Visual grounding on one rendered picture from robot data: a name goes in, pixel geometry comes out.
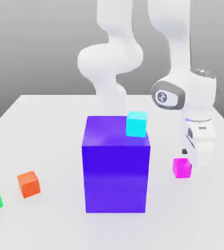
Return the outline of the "small orange cube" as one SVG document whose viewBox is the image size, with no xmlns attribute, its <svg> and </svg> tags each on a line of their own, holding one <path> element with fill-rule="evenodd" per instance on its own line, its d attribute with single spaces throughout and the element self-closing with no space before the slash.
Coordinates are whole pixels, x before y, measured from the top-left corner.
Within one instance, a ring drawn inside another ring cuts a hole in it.
<svg viewBox="0 0 224 250">
<path fill-rule="evenodd" d="M 40 183 L 34 171 L 18 175 L 17 179 L 23 198 L 27 198 L 41 192 Z"/>
</svg>

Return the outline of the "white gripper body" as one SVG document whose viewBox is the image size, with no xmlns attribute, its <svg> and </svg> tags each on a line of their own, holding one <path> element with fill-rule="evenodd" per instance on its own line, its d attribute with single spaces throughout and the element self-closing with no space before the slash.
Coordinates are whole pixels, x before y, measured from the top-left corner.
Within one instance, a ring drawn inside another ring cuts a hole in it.
<svg viewBox="0 0 224 250">
<path fill-rule="evenodd" d="M 210 165 L 214 152 L 214 141 L 194 141 L 186 135 L 185 149 L 192 167 L 207 167 Z"/>
</svg>

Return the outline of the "large purple box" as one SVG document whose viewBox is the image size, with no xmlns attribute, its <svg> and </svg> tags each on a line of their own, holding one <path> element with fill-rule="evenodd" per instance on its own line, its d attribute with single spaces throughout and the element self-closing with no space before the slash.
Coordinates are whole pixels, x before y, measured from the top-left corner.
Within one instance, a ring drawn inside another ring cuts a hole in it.
<svg viewBox="0 0 224 250">
<path fill-rule="evenodd" d="M 125 116 L 88 116 L 82 140 L 87 213 L 144 213 L 149 137 L 128 137 Z"/>
</svg>

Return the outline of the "small magenta cube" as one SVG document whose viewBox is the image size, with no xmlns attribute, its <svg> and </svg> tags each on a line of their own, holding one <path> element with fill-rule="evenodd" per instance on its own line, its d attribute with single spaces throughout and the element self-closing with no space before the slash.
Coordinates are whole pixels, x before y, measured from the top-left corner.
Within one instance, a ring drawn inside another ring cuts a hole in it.
<svg viewBox="0 0 224 250">
<path fill-rule="evenodd" d="M 192 164 L 187 158 L 175 158 L 172 170 L 176 178 L 190 178 Z"/>
</svg>

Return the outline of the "small cyan cube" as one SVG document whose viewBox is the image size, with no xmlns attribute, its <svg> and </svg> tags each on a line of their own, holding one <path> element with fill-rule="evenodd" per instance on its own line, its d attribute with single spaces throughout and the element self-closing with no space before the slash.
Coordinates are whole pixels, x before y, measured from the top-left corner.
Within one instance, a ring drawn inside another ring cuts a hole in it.
<svg viewBox="0 0 224 250">
<path fill-rule="evenodd" d="M 142 111 L 129 111 L 126 117 L 126 136 L 146 137 L 147 113 Z"/>
</svg>

